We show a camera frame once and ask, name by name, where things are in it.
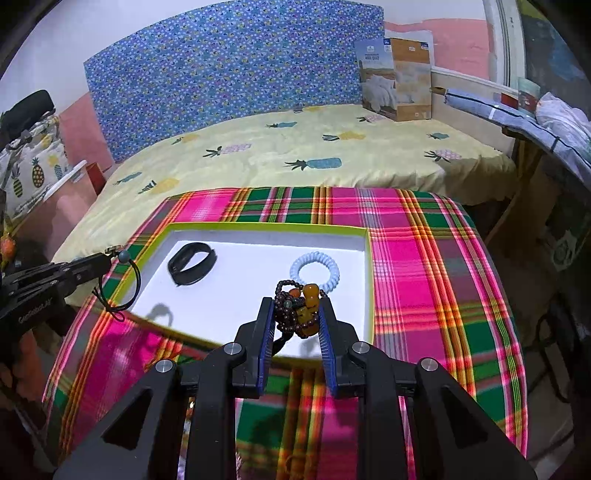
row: black wristband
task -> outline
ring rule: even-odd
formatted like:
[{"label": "black wristband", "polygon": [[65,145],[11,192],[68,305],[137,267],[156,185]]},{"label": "black wristband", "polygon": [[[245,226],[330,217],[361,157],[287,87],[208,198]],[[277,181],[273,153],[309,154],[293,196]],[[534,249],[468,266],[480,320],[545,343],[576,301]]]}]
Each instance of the black wristband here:
[{"label": "black wristband", "polygon": [[[194,267],[183,270],[196,253],[207,256]],[[168,261],[168,272],[177,285],[192,285],[207,275],[217,260],[216,252],[208,244],[194,242],[183,245]]]}]

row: yellow bedsheet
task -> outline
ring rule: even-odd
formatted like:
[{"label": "yellow bedsheet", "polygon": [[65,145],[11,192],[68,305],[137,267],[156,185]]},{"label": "yellow bedsheet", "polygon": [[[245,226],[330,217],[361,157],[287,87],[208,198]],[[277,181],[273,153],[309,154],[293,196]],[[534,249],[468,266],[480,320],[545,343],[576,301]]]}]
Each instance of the yellow bedsheet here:
[{"label": "yellow bedsheet", "polygon": [[54,256],[124,244],[171,195],[219,187],[396,187],[474,205],[512,196],[513,162],[436,120],[394,122],[359,105],[238,118],[135,154]]}]

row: light blue coil hair tie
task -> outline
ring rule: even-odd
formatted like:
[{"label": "light blue coil hair tie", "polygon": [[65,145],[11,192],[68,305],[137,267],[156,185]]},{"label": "light blue coil hair tie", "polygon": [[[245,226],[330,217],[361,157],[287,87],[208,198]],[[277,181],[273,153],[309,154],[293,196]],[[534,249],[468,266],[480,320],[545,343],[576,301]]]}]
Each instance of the light blue coil hair tie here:
[{"label": "light blue coil hair tie", "polygon": [[300,270],[304,265],[308,265],[315,262],[321,263],[329,269],[330,278],[328,282],[319,285],[319,288],[321,290],[324,290],[325,293],[330,293],[339,284],[340,272],[336,262],[328,255],[322,252],[311,252],[309,254],[302,255],[300,258],[298,258],[290,268],[290,278],[295,282],[305,285],[306,282],[300,278]]}]

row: silver screw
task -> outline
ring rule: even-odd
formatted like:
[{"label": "silver screw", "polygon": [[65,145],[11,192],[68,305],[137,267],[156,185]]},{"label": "silver screw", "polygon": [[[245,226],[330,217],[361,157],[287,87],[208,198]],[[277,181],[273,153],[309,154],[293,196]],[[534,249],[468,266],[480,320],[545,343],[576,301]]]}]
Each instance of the silver screw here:
[{"label": "silver screw", "polygon": [[355,342],[351,348],[355,353],[367,353],[369,352],[369,344],[365,342]]},{"label": "silver screw", "polygon": [[423,358],[421,360],[421,367],[427,370],[427,372],[434,372],[437,370],[437,361],[433,358]]},{"label": "silver screw", "polygon": [[227,343],[223,346],[223,351],[228,355],[236,355],[237,353],[242,352],[242,345],[236,342]]},{"label": "silver screw", "polygon": [[156,371],[165,374],[173,367],[173,363],[165,358],[156,364]]}]

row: black bag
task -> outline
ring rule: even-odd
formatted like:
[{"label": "black bag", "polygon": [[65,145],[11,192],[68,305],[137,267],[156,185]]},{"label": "black bag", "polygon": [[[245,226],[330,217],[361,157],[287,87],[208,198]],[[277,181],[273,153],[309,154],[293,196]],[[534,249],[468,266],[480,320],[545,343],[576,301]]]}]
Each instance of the black bag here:
[{"label": "black bag", "polygon": [[0,150],[19,138],[23,130],[30,129],[47,112],[55,111],[47,90],[39,90],[18,102],[9,111],[4,112],[0,120]]}]

